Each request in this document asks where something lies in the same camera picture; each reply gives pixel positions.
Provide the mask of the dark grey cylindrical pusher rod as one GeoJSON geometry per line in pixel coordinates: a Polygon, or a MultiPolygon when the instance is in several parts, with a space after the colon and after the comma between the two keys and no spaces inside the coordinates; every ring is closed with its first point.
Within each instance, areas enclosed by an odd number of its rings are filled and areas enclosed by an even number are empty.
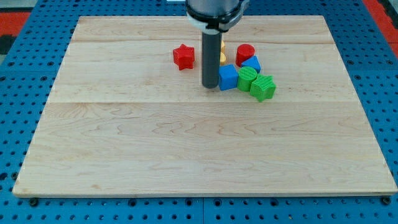
{"type": "Polygon", "coordinates": [[[201,82],[205,88],[218,85],[222,34],[201,36],[201,82]]]}

